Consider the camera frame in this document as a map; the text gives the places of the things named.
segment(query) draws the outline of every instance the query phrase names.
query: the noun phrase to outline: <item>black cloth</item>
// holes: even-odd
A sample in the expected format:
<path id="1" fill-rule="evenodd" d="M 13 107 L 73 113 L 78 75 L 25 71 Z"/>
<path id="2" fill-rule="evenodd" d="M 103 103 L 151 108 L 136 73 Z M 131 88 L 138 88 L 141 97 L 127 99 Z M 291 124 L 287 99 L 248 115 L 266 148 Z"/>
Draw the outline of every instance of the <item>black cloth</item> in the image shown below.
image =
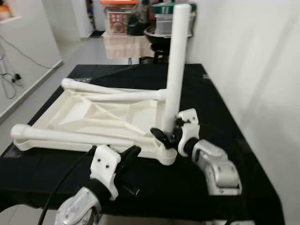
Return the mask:
<path id="1" fill-rule="evenodd" d="M 137 217 L 162 217 L 204 221 L 253 219 L 256 224 L 284 224 L 281 203 L 264 170 L 228 112 L 222 98 L 200 64 L 184 70 L 180 109 L 195 108 L 201 124 L 200 137 L 223 148 L 236 165 L 241 196 L 208 196 L 204 174 L 188 158 L 178 155 L 171 166 L 154 159 L 138 158 L 125 175 L 130 186 L 140 189 L 137 197 L 125 188 L 103 213 Z M 158 90 L 166 87 L 167 65 L 133 66 L 78 65 L 70 78 L 92 78 L 106 87 Z M 58 88 L 37 114 L 34 122 L 63 92 Z M 10 145 L 0 157 L 0 210 L 27 204 L 43 207 L 63 171 L 82 153 L 35 148 L 20 152 Z M 57 209 L 89 180 L 92 157 L 85 158 L 58 190 L 50 207 Z"/>

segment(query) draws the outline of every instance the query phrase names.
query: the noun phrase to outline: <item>white wall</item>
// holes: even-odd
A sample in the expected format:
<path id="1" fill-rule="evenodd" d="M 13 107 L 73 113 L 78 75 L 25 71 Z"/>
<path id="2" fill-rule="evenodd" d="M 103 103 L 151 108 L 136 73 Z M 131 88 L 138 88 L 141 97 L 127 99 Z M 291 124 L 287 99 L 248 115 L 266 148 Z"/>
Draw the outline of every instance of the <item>white wall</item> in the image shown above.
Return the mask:
<path id="1" fill-rule="evenodd" d="M 60 53 L 41 0 L 15 0 L 15 7 L 21 18 L 0 23 L 0 34 L 39 63 L 55 66 L 61 60 Z M 33 64 L 3 41 L 1 43 L 6 49 L 10 71 L 18 72 L 25 86 L 17 87 L 17 96 L 13 100 L 5 98 L 0 86 L 0 114 L 49 70 Z"/>
<path id="2" fill-rule="evenodd" d="M 93 10 L 96 29 L 105 30 L 105 12 L 99 0 L 93 0 Z"/>
<path id="3" fill-rule="evenodd" d="M 71 0 L 42 0 L 57 41 L 79 41 L 80 34 Z"/>
<path id="4" fill-rule="evenodd" d="M 72 0 L 72 3 L 79 35 L 81 38 L 88 38 L 94 29 L 88 17 L 86 0 Z"/>
<path id="5" fill-rule="evenodd" d="M 93 31 L 85 0 L 42 0 L 57 41 L 80 41 Z"/>
<path id="6" fill-rule="evenodd" d="M 298 225 L 300 2 L 196 2 L 187 60 L 204 65 L 279 194 L 286 224 Z"/>

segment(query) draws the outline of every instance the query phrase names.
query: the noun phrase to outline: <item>white pipe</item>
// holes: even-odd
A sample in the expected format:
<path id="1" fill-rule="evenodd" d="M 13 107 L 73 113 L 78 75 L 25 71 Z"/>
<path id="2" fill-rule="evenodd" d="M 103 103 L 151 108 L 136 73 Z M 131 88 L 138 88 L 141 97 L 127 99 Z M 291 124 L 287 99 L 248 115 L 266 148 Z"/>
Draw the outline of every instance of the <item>white pipe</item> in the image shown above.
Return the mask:
<path id="1" fill-rule="evenodd" d="M 111 144 L 114 146 L 129 147 L 133 141 L 120 138 L 110 138 L 99 135 L 84 135 L 64 131 L 46 130 L 31 127 L 25 124 L 16 124 L 10 131 L 10 136 L 17 140 L 49 140 L 72 143 Z"/>
<path id="2" fill-rule="evenodd" d="M 163 130 L 167 134 L 172 133 L 175 117 L 179 112 L 190 13 L 189 4 L 178 4 L 174 7 L 163 124 Z"/>
<path id="3" fill-rule="evenodd" d="M 123 90 L 125 92 L 143 92 L 143 91 L 152 91 L 147 89 L 132 89 L 132 88 L 114 88 L 115 90 Z"/>
<path id="4" fill-rule="evenodd" d="M 166 89 L 160 89 L 145 92 L 86 95 L 85 97 L 90 101 L 144 101 L 149 99 L 164 101 L 165 95 Z"/>
<path id="5" fill-rule="evenodd" d="M 61 86 L 64 89 L 71 89 L 75 91 L 86 91 L 86 92 L 95 92 L 95 93 L 105 93 L 105 94 L 115 94 L 123 93 L 123 90 L 116 90 L 114 88 L 102 87 L 90 83 L 84 83 L 79 81 L 74 81 L 70 78 L 64 78 L 61 80 Z"/>

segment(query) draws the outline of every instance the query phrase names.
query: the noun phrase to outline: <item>floor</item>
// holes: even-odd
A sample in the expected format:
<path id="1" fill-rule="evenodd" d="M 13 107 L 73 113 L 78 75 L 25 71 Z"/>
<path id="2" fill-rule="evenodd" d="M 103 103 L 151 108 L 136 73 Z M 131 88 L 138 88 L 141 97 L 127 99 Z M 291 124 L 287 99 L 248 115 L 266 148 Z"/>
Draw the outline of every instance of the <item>floor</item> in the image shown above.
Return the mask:
<path id="1" fill-rule="evenodd" d="M 0 125 L 0 143 L 8 146 L 12 140 L 9 131 L 14 124 L 27 123 L 36 111 L 44 104 L 49 96 L 60 85 L 62 78 L 66 77 L 77 64 L 127 64 L 127 59 L 109 60 L 106 58 L 104 42 L 101 38 L 89 39 L 80 43 L 58 43 L 64 65 L 57 69 L 10 117 Z M 36 225 L 41 209 L 34 209 L 25 205 L 13 206 L 0 213 L 1 225 Z M 53 225 L 56 211 L 49 210 L 44 225 Z M 172 221 L 168 219 L 127 218 L 103 216 L 102 225 L 162 225 L 162 224 L 199 224 L 188 221 Z"/>

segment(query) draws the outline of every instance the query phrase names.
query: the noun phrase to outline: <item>plastic container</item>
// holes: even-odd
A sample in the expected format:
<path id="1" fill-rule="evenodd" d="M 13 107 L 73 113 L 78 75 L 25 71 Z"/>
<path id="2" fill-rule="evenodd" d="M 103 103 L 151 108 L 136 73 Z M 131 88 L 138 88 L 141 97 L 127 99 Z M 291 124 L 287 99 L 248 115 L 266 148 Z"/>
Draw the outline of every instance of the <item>plastic container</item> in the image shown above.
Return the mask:
<path id="1" fill-rule="evenodd" d="M 11 17 L 8 6 L 0 6 L 0 21 L 6 20 Z"/>
<path id="2" fill-rule="evenodd" d="M 132 8 L 138 0 L 101 0 L 105 7 L 105 30 L 108 34 L 127 34 Z"/>
<path id="3" fill-rule="evenodd" d="M 171 35 L 173 14 L 156 14 L 155 35 Z M 195 13 L 190 14 L 188 23 L 188 35 L 192 34 L 192 24 L 194 22 Z"/>

